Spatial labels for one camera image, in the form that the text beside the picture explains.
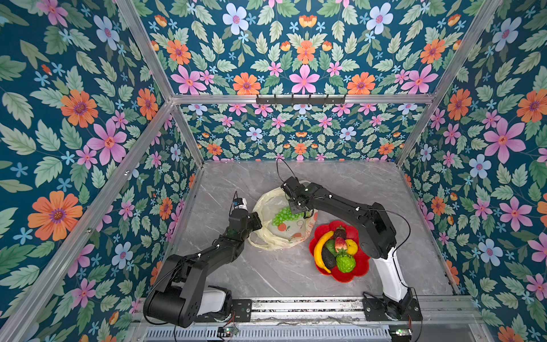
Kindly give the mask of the green grape bunch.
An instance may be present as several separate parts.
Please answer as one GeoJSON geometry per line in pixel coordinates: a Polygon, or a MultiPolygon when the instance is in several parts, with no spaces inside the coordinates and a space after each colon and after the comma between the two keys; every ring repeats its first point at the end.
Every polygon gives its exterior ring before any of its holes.
{"type": "Polygon", "coordinates": [[[290,207],[285,207],[273,217],[272,225],[278,227],[283,225],[285,222],[298,221],[299,219],[302,219],[303,216],[303,213],[294,214],[290,207]]]}

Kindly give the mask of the yellowish translucent plastic bag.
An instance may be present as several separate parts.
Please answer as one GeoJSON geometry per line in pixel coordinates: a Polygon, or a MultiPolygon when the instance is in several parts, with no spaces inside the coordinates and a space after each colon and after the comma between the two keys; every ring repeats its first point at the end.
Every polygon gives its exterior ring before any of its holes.
{"type": "Polygon", "coordinates": [[[266,251],[289,249],[306,241],[318,219],[318,212],[293,214],[288,196],[281,188],[264,193],[254,211],[259,215],[262,228],[251,233],[248,242],[266,251]]]}

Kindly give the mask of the dark brown fruit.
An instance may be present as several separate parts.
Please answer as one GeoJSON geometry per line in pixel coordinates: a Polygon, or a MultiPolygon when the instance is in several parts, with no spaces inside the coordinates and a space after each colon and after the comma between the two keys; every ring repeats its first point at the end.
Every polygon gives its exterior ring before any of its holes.
{"type": "Polygon", "coordinates": [[[346,228],[339,226],[333,231],[333,239],[337,240],[338,238],[346,240],[347,238],[346,228]]]}

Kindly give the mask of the dark green avocado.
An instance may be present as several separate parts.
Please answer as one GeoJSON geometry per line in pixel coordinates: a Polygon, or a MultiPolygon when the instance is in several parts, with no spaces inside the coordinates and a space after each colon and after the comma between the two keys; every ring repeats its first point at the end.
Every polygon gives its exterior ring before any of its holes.
{"type": "Polygon", "coordinates": [[[329,239],[329,240],[325,243],[324,247],[325,247],[330,253],[332,253],[333,256],[336,257],[336,256],[338,255],[338,253],[337,253],[337,251],[336,251],[336,241],[335,241],[334,239],[329,239]]]}

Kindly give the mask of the yellow banana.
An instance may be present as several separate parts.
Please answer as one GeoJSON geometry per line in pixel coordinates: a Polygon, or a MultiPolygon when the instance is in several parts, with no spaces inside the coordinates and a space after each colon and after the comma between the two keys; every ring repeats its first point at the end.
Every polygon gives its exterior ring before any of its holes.
{"type": "Polygon", "coordinates": [[[325,263],[324,263],[324,260],[323,260],[323,257],[322,257],[322,251],[323,251],[323,247],[324,247],[325,243],[327,241],[329,241],[329,239],[332,238],[333,235],[334,235],[334,231],[329,231],[329,232],[325,233],[319,239],[319,241],[317,241],[317,244],[314,247],[314,251],[313,251],[313,257],[314,257],[316,266],[319,269],[323,269],[327,274],[330,274],[331,270],[328,269],[326,267],[325,263]]]}

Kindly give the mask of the red fruit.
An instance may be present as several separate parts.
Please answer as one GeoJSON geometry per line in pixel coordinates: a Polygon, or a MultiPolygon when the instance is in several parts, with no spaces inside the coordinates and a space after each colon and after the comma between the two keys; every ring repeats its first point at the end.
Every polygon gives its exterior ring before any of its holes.
{"type": "Polygon", "coordinates": [[[334,249],[337,255],[339,255],[340,253],[346,253],[348,250],[346,240],[342,237],[337,237],[334,242],[334,249]]]}

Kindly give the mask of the yellow bumpy fruit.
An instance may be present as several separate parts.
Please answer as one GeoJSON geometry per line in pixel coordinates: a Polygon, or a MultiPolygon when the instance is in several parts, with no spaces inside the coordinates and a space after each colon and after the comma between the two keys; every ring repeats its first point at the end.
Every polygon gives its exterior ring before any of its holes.
{"type": "Polygon", "coordinates": [[[346,253],[348,255],[354,256],[359,251],[357,243],[353,241],[352,239],[346,239],[346,246],[347,246],[346,253]]]}

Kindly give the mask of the light green custard apple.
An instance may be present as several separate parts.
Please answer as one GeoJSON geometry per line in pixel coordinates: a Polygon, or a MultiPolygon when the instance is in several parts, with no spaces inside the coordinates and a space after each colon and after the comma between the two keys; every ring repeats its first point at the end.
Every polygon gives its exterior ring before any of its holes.
{"type": "Polygon", "coordinates": [[[356,260],[353,255],[347,253],[340,253],[336,257],[336,265],[339,272],[343,274],[351,273],[356,267],[356,260]]]}

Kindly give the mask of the dark rough avocado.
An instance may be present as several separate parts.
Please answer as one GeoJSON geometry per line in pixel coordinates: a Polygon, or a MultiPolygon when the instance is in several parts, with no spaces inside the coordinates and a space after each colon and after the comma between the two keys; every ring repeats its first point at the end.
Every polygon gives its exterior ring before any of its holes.
{"type": "Polygon", "coordinates": [[[336,256],[327,247],[323,247],[321,257],[327,270],[331,271],[337,266],[336,256]]]}

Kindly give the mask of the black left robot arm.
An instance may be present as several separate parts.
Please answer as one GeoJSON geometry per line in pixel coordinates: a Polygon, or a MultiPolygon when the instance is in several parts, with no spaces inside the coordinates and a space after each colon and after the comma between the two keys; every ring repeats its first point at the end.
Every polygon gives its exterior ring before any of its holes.
{"type": "Polygon", "coordinates": [[[145,300],[143,315],[182,328],[201,315],[207,277],[235,261],[243,252],[249,235],[262,228],[256,212],[233,209],[229,225],[212,246],[193,255],[171,255],[162,264],[151,292],[145,300]]]}

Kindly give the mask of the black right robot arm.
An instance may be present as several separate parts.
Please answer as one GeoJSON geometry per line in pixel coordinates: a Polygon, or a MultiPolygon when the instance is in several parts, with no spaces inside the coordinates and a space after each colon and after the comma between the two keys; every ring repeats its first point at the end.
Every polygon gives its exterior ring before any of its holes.
{"type": "Polygon", "coordinates": [[[396,229],[385,208],[342,198],[316,183],[302,184],[298,178],[283,181],[281,189],[294,214],[312,210],[327,212],[357,229],[360,249],[371,257],[383,285],[383,297],[398,304],[412,298],[400,271],[396,229]]]}

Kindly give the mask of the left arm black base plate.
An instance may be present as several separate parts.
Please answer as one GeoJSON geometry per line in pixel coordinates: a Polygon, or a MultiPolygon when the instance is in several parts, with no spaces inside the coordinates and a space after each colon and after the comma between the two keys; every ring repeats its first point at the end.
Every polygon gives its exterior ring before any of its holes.
{"type": "Polygon", "coordinates": [[[227,323],[235,320],[236,323],[251,321],[253,301],[251,299],[232,299],[219,312],[210,312],[196,318],[196,323],[227,323]]]}

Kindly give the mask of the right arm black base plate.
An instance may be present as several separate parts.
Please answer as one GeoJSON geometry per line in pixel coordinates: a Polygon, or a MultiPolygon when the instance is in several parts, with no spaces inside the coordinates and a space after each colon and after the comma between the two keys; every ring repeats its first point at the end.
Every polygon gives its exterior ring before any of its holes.
{"type": "Polygon", "coordinates": [[[414,297],[395,302],[391,299],[363,298],[364,315],[368,321],[422,321],[420,305],[414,297]]]}

